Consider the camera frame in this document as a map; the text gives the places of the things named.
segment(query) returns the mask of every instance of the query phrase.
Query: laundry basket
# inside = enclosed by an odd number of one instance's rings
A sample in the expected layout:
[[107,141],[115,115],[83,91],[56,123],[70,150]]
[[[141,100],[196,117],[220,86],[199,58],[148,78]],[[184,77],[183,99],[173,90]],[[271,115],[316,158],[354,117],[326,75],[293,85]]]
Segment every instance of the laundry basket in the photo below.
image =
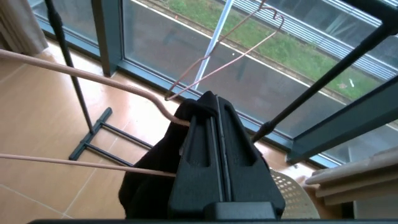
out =
[[320,218],[310,197],[294,179],[271,169],[271,176],[282,193],[286,206],[284,218]]

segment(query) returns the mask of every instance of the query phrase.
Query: guardrail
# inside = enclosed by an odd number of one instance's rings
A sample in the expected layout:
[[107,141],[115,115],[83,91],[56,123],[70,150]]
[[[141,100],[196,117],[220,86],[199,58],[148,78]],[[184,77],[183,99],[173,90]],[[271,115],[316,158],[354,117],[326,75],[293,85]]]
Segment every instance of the guardrail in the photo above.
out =
[[[258,8],[258,5],[259,3],[256,1],[235,0],[233,7],[246,13],[252,13]],[[354,49],[354,47],[284,13],[283,11],[279,12],[285,17],[285,23],[282,30],[298,39],[316,45],[319,49],[324,50],[336,58],[342,59]],[[260,11],[254,16],[272,26],[279,26],[279,21],[272,19],[272,11]],[[354,63],[354,66],[383,81],[398,74],[397,68],[370,55],[364,55],[361,57]]]

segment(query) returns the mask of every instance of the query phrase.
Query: road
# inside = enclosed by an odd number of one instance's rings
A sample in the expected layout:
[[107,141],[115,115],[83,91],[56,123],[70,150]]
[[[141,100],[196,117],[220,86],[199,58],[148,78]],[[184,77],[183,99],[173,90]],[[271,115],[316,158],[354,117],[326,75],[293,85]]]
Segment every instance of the road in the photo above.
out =
[[[134,2],[128,3],[124,6],[127,58],[178,78],[194,61],[204,56],[209,38]],[[233,49],[221,45],[211,57],[205,73],[238,56],[239,53]],[[194,81],[198,68],[192,70],[183,82]],[[307,88],[262,63],[243,58],[202,81],[198,90],[211,90],[232,102],[241,112],[260,121],[268,121]],[[277,130],[294,137],[343,107],[341,103],[317,93],[283,120]],[[396,145],[397,132],[383,126],[329,152],[331,156],[346,161],[347,148],[366,155]]]

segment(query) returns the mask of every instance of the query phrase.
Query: grass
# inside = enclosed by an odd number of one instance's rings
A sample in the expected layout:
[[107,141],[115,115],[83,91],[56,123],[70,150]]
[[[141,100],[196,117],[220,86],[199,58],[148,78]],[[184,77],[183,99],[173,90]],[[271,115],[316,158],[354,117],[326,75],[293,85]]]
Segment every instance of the grass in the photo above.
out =
[[[223,5],[214,0],[168,0],[166,4],[170,10],[211,30],[217,26],[218,18],[223,10]],[[222,34],[231,30],[243,18],[244,16],[232,10],[224,24]],[[249,48],[273,31],[251,19],[228,38]],[[317,51],[313,45],[303,44],[288,34],[278,33],[260,45],[256,51],[314,81],[322,77],[337,63],[333,58]],[[350,79],[353,81],[354,87],[351,86]],[[348,99],[355,100],[379,85],[380,83],[375,79],[349,68],[330,82],[327,87]]]

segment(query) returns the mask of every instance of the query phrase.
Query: tile floor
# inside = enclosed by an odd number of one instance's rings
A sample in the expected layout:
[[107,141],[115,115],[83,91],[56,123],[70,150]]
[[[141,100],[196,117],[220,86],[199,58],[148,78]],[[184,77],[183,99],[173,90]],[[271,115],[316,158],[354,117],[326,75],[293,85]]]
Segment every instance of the tile floor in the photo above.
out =
[[[49,44],[38,58],[64,63],[60,49],[53,42]],[[72,53],[76,68],[103,75],[97,61]],[[67,159],[88,132],[70,77],[3,59],[0,71],[0,153]],[[121,73],[112,78],[162,98]],[[80,80],[80,84],[93,122],[110,106],[113,114],[109,124],[150,144],[162,138],[169,121],[150,101],[91,81]],[[178,106],[172,101],[164,104],[172,113]],[[101,130],[91,143],[132,163],[146,153],[106,130]],[[289,166],[283,153],[263,144],[256,146],[273,169],[299,182],[314,171],[306,164]],[[90,151],[79,160],[110,163]],[[123,172],[5,159],[0,162],[0,170],[1,223],[27,223],[37,218],[124,217],[117,198]],[[306,189],[314,197],[313,187]],[[322,218],[340,216],[338,208],[324,207],[316,199],[314,202]]]

